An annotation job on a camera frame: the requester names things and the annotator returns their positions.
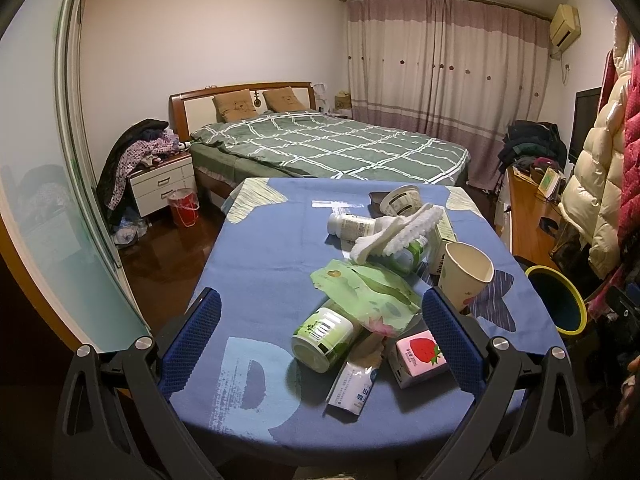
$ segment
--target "pink juice box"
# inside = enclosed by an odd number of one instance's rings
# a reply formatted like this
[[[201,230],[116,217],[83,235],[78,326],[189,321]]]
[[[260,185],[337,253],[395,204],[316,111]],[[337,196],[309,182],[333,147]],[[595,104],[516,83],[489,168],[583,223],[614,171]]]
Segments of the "pink juice box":
[[[420,383],[449,369],[429,330],[396,341],[389,350],[388,359],[401,388]]]

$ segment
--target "television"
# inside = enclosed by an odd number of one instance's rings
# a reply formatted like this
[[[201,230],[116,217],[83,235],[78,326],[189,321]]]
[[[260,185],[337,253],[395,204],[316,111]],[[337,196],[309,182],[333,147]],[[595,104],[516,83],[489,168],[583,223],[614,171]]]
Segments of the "television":
[[[601,88],[592,88],[577,92],[575,95],[574,130],[571,134],[569,145],[569,162],[575,164],[582,151],[584,139],[593,128],[598,116],[598,103],[600,102]]]

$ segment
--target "red trash bin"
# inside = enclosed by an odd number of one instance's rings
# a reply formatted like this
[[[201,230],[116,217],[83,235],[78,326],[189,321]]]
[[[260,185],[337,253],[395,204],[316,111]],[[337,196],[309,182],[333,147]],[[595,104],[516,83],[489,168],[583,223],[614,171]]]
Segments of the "red trash bin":
[[[188,187],[177,189],[167,197],[171,215],[178,227],[192,227],[198,220],[198,196]]]

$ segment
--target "metal screw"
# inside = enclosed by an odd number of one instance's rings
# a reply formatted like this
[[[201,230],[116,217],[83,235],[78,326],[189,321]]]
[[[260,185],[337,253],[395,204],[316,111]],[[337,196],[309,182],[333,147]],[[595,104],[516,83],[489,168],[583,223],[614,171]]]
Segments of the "metal screw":
[[[76,350],[76,355],[78,357],[87,357],[91,353],[91,347],[89,345],[82,345],[78,350]]]
[[[506,350],[509,348],[509,342],[503,337],[497,337],[494,339],[494,348],[497,350]]]
[[[564,359],[564,357],[566,356],[566,353],[559,346],[554,346],[551,349],[551,355],[556,359]]]
[[[152,345],[152,343],[153,341],[151,340],[151,338],[145,335],[136,341],[136,348],[138,350],[146,350]]]

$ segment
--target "yellow-rimmed trash can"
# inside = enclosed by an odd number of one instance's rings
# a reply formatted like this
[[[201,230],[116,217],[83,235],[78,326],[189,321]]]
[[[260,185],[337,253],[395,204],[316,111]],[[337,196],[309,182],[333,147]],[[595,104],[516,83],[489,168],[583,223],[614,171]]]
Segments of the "yellow-rimmed trash can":
[[[536,265],[529,267],[525,274],[558,332],[569,337],[579,335],[587,325],[587,308],[574,284],[550,267]]]

